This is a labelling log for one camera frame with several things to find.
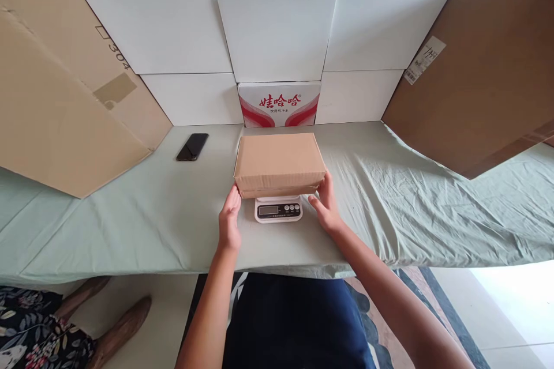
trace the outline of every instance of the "cardboard panel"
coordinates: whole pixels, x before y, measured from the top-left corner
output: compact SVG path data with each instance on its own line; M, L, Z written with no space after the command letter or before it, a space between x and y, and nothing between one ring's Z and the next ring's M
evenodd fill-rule
M241 137L233 176L243 198L314 193L324 175L313 133Z
M553 2L448 0L428 35L444 50L400 81L383 122L468 178L551 137Z
M106 108L154 150L171 123L85 0L0 0Z
M446 0L336 0L325 71L405 69Z
M242 124L233 74L143 75L173 125Z
M320 81L335 0L218 0L237 82Z
M379 121L401 70L324 72L316 124Z
M313 125L320 91L320 81L238 84L244 125L247 128Z
M0 43L1 166L82 198L150 154L13 12Z
M87 0L138 74L230 73L216 0Z

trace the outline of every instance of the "forearm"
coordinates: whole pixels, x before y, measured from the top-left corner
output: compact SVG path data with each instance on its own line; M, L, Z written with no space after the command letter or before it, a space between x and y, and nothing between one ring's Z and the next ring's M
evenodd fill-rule
M416 367L473 368L431 311L347 225L330 235Z
M218 247L175 369L221 368L237 255Z

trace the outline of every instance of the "light green tablecloth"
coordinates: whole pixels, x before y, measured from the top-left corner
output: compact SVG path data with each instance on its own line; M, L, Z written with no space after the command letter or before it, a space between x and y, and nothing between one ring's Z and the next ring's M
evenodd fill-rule
M279 129L174 127L141 164L79 200L0 169L0 281L206 272L241 134L313 131L341 214L391 266L476 267L554 259L554 148L535 146L467 180L404 146L381 123ZM210 137L197 161L175 155ZM304 198L296 223L239 216L237 269L317 278L351 273Z

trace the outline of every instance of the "floral skirt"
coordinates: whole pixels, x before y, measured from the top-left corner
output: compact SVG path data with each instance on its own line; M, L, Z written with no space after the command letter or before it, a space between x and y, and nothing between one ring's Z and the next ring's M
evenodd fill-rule
M96 342L54 315L62 296L0 286L0 369L84 368Z

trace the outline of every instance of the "tiled floor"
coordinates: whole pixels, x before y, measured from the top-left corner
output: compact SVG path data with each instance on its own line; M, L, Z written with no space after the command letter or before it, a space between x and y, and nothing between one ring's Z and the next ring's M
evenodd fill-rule
M554 369L554 261L432 271L491 369Z

